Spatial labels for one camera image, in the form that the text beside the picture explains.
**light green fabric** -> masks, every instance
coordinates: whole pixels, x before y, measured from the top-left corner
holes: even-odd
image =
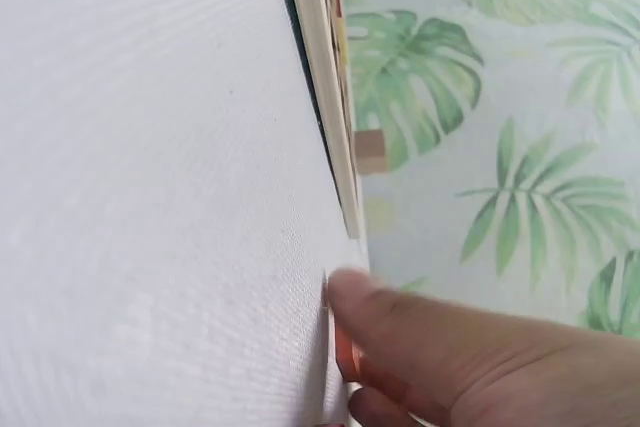
[[[640,0],[344,4],[372,270],[640,337]]]

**small wooden block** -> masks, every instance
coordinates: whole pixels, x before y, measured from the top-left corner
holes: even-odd
[[[355,132],[356,169],[361,175],[389,172],[384,132],[381,129]]]

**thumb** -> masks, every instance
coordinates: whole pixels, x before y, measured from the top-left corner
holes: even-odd
[[[444,408],[471,386],[564,350],[582,332],[397,292],[342,269],[327,287],[336,322],[381,368]]]

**finger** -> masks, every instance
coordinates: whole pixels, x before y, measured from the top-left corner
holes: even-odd
[[[488,374],[571,340],[565,327],[396,292],[354,270],[333,274],[327,295],[338,324],[374,363],[447,410]]]
[[[349,400],[349,411],[362,427],[419,427],[406,410],[402,410],[375,389],[363,387]]]
[[[440,404],[408,383],[390,376],[367,357],[360,360],[360,375],[363,386],[377,390],[399,407],[430,424],[447,425],[449,416]]]

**hand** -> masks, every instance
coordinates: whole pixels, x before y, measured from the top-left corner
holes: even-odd
[[[636,341],[399,293],[355,270],[327,294],[367,359],[349,402],[364,427],[418,427],[409,412],[440,427],[640,426]]]

